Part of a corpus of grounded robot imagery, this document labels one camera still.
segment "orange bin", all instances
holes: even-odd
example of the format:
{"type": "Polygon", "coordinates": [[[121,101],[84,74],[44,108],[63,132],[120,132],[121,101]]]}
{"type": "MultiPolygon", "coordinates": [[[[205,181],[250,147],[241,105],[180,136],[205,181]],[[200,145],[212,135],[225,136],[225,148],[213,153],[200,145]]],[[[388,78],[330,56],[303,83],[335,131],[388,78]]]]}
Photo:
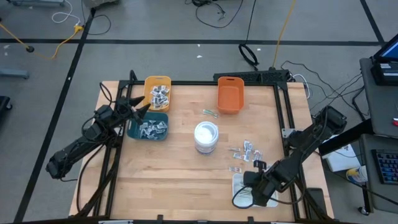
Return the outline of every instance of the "orange bin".
{"type": "Polygon", "coordinates": [[[237,114],[244,104],[244,81],[237,77],[218,79],[217,108],[220,113],[237,114]]]}
{"type": "Polygon", "coordinates": [[[154,109],[154,105],[150,105],[149,109],[151,111],[156,111],[156,112],[166,112],[169,110],[169,106],[170,106],[170,96],[171,96],[171,92],[172,92],[172,80],[170,79],[170,77],[167,76],[150,76],[148,78],[145,79],[145,85],[144,85],[144,100],[143,100],[143,104],[146,105],[148,103],[150,103],[150,101],[152,100],[153,95],[150,93],[153,89],[154,86],[160,86],[160,85],[165,85],[166,88],[169,89],[169,92],[166,94],[166,96],[169,98],[169,105],[165,106],[164,108],[160,109],[160,110],[155,110],[154,109]]]}

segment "wooden tabletop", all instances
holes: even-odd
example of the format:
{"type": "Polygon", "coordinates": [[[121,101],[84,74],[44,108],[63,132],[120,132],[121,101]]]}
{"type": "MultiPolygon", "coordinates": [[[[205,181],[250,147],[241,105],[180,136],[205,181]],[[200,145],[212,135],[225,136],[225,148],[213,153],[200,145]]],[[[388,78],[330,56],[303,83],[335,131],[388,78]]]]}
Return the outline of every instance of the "wooden tabletop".
{"type": "MultiPolygon", "coordinates": [[[[118,82],[104,82],[113,96],[118,82]]],[[[311,125],[307,99],[301,83],[288,83],[290,103],[297,129],[311,125]]],[[[141,96],[143,85],[134,85],[132,96],[141,96]]],[[[244,108],[236,115],[221,114],[218,119],[202,114],[203,109],[217,111],[217,86],[173,85],[171,89],[168,136],[164,141],[140,141],[124,137],[118,179],[111,218],[155,220],[217,220],[294,221],[291,205],[278,204],[275,208],[240,210],[232,203],[232,175],[229,166],[255,170],[252,162],[233,159],[230,146],[243,147],[251,141],[256,150],[263,152],[263,161],[273,164],[283,158],[275,96],[272,87],[245,86],[244,108]],[[193,130],[202,121],[215,123],[220,138],[215,151],[205,156],[194,147],[193,130]]],[[[284,120],[287,117],[284,109],[284,120]]],[[[108,104],[99,94],[98,103],[108,104]]],[[[82,178],[81,207],[98,186],[104,150],[87,166],[82,178]]],[[[307,187],[323,189],[328,215],[333,217],[321,160],[312,154],[303,163],[307,187]]],[[[289,191],[279,194],[279,200],[291,201],[289,191]]],[[[107,191],[103,194],[101,211],[107,191]]],[[[304,217],[302,203],[299,205],[304,217]]],[[[70,214],[76,213],[76,192],[70,214]]]]}

